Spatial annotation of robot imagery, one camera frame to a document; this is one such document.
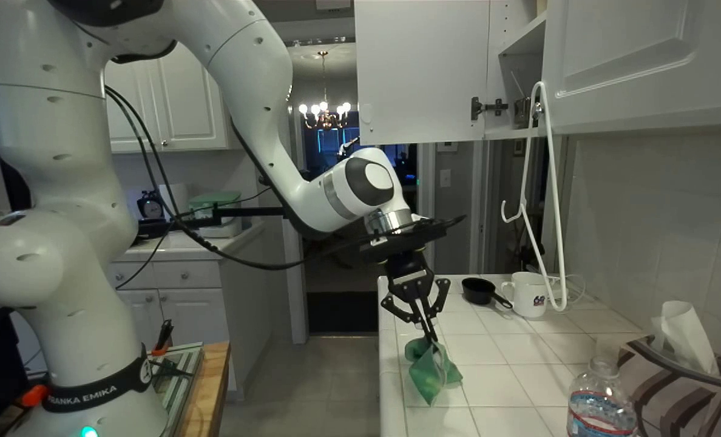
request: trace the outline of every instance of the floor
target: floor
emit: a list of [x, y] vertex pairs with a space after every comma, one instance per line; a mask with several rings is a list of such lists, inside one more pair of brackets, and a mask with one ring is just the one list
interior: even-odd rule
[[378, 336], [320, 334], [261, 355], [243, 403], [223, 410], [220, 437], [376, 437]]

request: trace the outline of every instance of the upper cabinet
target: upper cabinet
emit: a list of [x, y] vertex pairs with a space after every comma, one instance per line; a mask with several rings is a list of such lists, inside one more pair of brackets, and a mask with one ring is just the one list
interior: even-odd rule
[[[512, 104], [541, 74], [537, 11], [537, 0], [357, 0], [361, 143], [512, 134]], [[472, 115], [472, 97], [493, 106]]]
[[543, 77], [552, 128], [721, 123], [721, 0], [552, 0]]
[[[159, 149], [236, 148], [212, 77], [181, 44], [158, 61], [108, 63], [103, 79], [137, 108]], [[112, 98], [106, 111], [112, 149], [137, 149], [125, 115]]]

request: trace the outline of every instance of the tissue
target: tissue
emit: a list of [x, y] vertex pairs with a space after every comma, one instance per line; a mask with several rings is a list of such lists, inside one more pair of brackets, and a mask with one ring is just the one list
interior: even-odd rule
[[664, 300], [658, 330], [654, 340], [668, 345], [679, 363], [714, 375], [719, 373], [714, 347], [709, 345], [696, 308], [688, 300]]

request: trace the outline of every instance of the chandelier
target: chandelier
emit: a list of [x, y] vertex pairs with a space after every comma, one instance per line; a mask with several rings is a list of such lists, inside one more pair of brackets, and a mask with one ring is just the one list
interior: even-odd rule
[[320, 58], [320, 73], [322, 73], [322, 98], [317, 104], [297, 104], [301, 118], [306, 128], [328, 128], [337, 131], [347, 125], [347, 115], [351, 111], [350, 102], [341, 102], [339, 106], [330, 106], [330, 94], [328, 94], [328, 52], [330, 50], [314, 50]]

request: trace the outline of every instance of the cabinet door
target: cabinet door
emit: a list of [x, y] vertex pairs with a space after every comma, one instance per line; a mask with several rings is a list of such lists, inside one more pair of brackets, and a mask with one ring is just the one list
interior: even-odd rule
[[[159, 123], [154, 118], [154, 98], [153, 98], [153, 92], [158, 87], [149, 79], [154, 70], [158, 70], [158, 61], [108, 63], [103, 67], [103, 79], [108, 87], [113, 87], [118, 94], [124, 94], [136, 106], [136, 111], [141, 114], [153, 141], [159, 141]], [[141, 148], [137, 148], [137, 138], [134, 135], [130, 123], [125, 121], [120, 108], [108, 97], [106, 97], [106, 114], [108, 114], [112, 149], [113, 152], [137, 152]]]
[[721, 0], [558, 0], [543, 77], [552, 128], [721, 123]]
[[137, 340], [153, 347], [159, 334], [161, 311], [158, 290], [117, 290], [125, 308], [134, 312]]
[[353, 21], [361, 143], [483, 138], [487, 0], [357, 0]]
[[161, 148], [227, 148], [220, 92], [203, 66], [181, 44], [158, 63], [161, 89], [154, 94], [154, 104], [165, 134]]
[[227, 342], [227, 318], [220, 288], [159, 290], [161, 314], [172, 318], [172, 342]]

